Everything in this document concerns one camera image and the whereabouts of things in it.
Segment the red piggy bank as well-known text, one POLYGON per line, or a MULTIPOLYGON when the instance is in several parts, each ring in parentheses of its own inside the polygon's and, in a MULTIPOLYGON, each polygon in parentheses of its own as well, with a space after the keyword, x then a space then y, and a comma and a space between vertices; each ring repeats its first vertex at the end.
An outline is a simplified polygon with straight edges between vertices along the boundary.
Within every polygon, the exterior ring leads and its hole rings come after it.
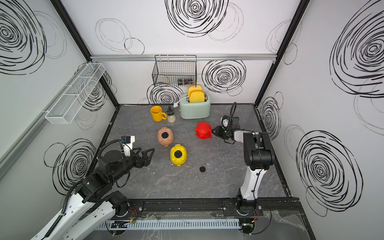
POLYGON ((195 132, 196 132, 196 136, 202 140, 212 138, 212 128, 209 123, 206 123, 206 122, 197 123, 195 132))

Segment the pink piggy bank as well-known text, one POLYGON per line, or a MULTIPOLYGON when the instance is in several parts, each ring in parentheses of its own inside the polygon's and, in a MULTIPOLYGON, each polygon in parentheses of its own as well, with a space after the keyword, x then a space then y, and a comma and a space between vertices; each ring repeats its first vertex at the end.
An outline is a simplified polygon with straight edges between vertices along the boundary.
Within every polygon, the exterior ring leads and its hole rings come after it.
POLYGON ((164 147, 168 147, 174 141, 174 133, 170 128, 163 127, 158 131, 158 142, 164 147))

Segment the yellow piggy bank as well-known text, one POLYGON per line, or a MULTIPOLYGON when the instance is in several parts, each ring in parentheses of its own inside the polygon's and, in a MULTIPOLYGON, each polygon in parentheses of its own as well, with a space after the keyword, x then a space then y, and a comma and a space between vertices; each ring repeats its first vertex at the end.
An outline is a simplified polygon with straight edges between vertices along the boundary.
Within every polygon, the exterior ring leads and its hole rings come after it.
POLYGON ((182 145, 175 145, 171 148, 170 158, 171 162, 180 167, 187 161, 187 149, 182 145))

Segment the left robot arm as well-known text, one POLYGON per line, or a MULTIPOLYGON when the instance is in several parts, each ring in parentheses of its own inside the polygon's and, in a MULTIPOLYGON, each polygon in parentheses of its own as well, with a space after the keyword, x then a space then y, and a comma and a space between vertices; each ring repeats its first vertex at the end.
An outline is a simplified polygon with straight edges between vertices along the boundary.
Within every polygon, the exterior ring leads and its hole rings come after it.
POLYGON ((82 240, 110 218, 136 212, 129 200, 113 185, 133 168, 147 167, 155 149, 111 150, 98 154, 99 166, 75 183, 65 196, 61 210, 33 237, 35 240, 82 240))

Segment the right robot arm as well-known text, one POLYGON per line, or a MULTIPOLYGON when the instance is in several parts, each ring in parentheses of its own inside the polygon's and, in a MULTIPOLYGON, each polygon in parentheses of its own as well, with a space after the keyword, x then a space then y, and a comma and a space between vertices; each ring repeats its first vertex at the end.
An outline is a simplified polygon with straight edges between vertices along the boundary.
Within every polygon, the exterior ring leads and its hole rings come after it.
POLYGON ((267 132, 242 130, 238 117, 226 115, 221 118, 221 124, 214 128, 213 134, 223 139, 225 143, 243 144, 247 171, 236 196, 235 207, 238 214, 246 216, 246 210, 258 207, 262 179, 276 160, 270 136, 267 132))

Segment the mint green toaster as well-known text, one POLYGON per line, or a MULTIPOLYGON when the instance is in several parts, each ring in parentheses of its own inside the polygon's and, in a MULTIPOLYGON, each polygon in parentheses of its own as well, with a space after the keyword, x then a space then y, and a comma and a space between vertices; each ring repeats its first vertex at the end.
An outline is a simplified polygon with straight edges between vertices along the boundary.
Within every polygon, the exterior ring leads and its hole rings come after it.
POLYGON ((205 94, 205 101, 199 103, 190 103, 187 99, 187 94, 179 97, 179 113, 183 119, 202 119, 210 116, 211 113, 211 98, 205 94))

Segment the yellow toast slice front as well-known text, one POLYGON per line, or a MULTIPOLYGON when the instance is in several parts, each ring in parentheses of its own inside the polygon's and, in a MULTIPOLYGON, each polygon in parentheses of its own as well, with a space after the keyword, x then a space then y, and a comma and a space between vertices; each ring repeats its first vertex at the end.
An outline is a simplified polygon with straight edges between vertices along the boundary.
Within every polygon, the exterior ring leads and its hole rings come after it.
POLYGON ((190 103, 201 103, 205 101, 205 93, 202 90, 194 90, 190 92, 190 103))

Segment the yellow toast slice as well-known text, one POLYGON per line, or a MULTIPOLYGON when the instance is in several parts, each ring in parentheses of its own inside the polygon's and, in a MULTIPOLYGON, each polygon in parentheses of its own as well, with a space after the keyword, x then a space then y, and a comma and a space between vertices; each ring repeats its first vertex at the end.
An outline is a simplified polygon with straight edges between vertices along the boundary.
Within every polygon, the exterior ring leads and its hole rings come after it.
POLYGON ((201 91, 201 90, 202 90, 201 85, 191 86, 188 88, 188 96, 190 96, 193 91, 201 91))
POLYGON ((205 93, 202 90, 194 90, 190 92, 190 103, 201 103, 205 101, 205 93))

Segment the yellow ceramic mug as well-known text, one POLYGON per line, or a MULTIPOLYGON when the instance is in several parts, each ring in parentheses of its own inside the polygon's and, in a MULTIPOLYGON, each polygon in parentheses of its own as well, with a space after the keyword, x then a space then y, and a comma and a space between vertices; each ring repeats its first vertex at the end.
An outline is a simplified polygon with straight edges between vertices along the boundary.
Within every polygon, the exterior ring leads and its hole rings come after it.
POLYGON ((155 122, 161 122, 168 119, 167 114, 163 112, 163 109, 160 106, 152 107, 150 112, 155 122))

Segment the yellow toast slice rear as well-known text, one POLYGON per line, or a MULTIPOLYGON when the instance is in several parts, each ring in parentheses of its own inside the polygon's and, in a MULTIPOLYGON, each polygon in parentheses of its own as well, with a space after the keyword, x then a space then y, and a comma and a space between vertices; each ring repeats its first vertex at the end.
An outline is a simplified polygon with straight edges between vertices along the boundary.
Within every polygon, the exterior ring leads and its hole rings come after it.
POLYGON ((193 91, 201 91, 201 90, 202 90, 201 85, 191 86, 188 88, 188 96, 190 96, 193 91))

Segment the glass sugar jar with spoon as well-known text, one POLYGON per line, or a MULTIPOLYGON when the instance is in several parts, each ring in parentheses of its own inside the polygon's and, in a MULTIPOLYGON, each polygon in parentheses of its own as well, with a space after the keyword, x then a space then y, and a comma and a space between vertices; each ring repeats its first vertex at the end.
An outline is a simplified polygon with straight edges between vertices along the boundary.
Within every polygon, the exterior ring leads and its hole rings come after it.
POLYGON ((174 123, 176 121, 175 110, 173 107, 168 106, 166 114, 169 123, 174 123))

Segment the dark item in basket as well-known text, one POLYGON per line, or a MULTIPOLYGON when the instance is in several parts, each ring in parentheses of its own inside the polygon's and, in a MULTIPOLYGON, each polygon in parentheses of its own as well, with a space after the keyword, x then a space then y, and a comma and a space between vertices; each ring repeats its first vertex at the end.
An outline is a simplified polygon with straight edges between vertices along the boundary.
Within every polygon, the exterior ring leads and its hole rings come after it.
POLYGON ((177 85, 181 86, 181 87, 193 86, 194 80, 193 79, 178 79, 177 85))

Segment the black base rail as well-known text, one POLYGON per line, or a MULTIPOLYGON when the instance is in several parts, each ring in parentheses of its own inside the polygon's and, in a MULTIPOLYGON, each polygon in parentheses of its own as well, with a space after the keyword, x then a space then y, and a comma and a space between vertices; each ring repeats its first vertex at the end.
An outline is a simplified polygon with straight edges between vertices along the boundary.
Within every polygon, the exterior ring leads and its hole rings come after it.
POLYGON ((224 216, 245 215, 256 210, 260 215, 266 210, 297 210, 302 208, 298 198, 259 198, 244 200, 241 197, 219 199, 135 199, 111 197, 118 214, 133 212, 132 216, 148 213, 213 212, 224 216))

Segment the black corner frame post right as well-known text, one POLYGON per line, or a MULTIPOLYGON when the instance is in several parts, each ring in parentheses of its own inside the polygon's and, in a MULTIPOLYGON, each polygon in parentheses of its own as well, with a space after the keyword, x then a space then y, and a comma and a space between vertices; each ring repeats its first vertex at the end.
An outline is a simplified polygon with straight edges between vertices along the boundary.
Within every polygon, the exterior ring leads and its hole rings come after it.
POLYGON ((299 2, 299 5, 297 7, 297 10, 291 20, 291 23, 286 31, 286 34, 284 35, 284 38, 282 40, 282 43, 280 44, 280 47, 277 51, 277 56, 276 56, 276 60, 274 61, 274 63, 271 65, 269 71, 268 71, 268 74, 262 84, 262 87, 259 91, 259 94, 256 98, 256 101, 255 101, 255 106, 258 107, 260 104, 261 104, 261 101, 262 101, 262 98, 263 96, 265 95, 277 69, 278 69, 278 66, 280 65, 280 62, 281 60, 283 59, 283 56, 290 44, 290 41, 292 40, 293 36, 294 36, 294 33, 296 32, 297 28, 298 28, 298 25, 299 23, 301 22, 302 20, 302 17, 308 7, 310 3, 310 0, 301 0, 299 2))

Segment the black corner frame post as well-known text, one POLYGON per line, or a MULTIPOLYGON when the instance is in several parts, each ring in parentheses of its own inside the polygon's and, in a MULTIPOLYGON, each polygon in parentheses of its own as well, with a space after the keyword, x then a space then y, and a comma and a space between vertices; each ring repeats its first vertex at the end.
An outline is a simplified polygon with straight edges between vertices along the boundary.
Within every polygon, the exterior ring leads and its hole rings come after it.
MULTIPOLYGON (((51 4, 55 8, 56 12, 58 13, 59 17, 61 18, 62 22, 66 26, 67 30, 69 31, 70 35, 72 36, 73 40, 75 41, 78 49, 81 51, 82 55, 84 56, 85 60, 87 62, 91 62, 91 52, 89 51, 88 47, 86 46, 86 43, 84 42, 83 38, 81 37, 79 31, 77 30, 75 24, 73 23, 69 13, 67 12, 65 6, 63 5, 62 1, 60 0, 50 0, 51 4)), ((107 84, 107 81, 105 77, 101 77, 101 85, 103 89, 105 90, 107 96, 111 100, 112 104, 116 109, 119 108, 119 103, 115 97, 115 95, 112 93, 111 88, 107 84)))
POLYGON ((283 59, 283 56, 290 44, 290 41, 292 40, 293 36, 294 36, 294 33, 296 32, 297 28, 298 28, 298 25, 299 23, 301 22, 302 20, 302 17, 308 7, 310 3, 310 0, 301 0, 299 2, 299 5, 297 7, 297 10, 291 20, 291 23, 286 31, 286 34, 284 35, 284 38, 282 40, 282 43, 280 44, 280 47, 277 51, 277 56, 276 56, 276 60, 274 61, 274 63, 271 65, 269 71, 268 71, 268 74, 262 84, 262 87, 259 91, 259 94, 256 98, 256 101, 255 101, 255 106, 258 107, 260 104, 261 104, 261 101, 262 101, 262 98, 263 96, 265 95, 277 69, 278 69, 278 66, 280 65, 280 62, 281 60, 283 59))

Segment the black corner frame post left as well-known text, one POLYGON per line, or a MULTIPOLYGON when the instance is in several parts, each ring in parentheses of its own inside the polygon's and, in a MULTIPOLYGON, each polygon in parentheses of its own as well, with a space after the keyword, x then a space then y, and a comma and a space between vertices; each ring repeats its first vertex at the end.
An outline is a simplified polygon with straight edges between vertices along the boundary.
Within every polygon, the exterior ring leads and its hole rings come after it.
MULTIPOLYGON (((81 37, 79 31, 77 30, 75 24, 73 23, 69 13, 67 12, 65 6, 63 5, 62 1, 60 0, 50 0, 51 4, 55 8, 56 12, 58 13, 59 17, 61 18, 62 22, 66 26, 67 30, 69 31, 70 35, 72 36, 73 40, 75 41, 78 49, 81 51, 82 55, 84 56, 85 60, 87 62, 91 62, 91 52, 89 51, 88 47, 86 46, 86 43, 84 42, 83 38, 81 37)), ((115 95, 112 93, 111 88, 107 84, 107 81, 105 77, 101 77, 101 85, 103 89, 105 90, 107 96, 111 100, 112 104, 116 109, 119 108, 119 103, 115 97, 115 95)))

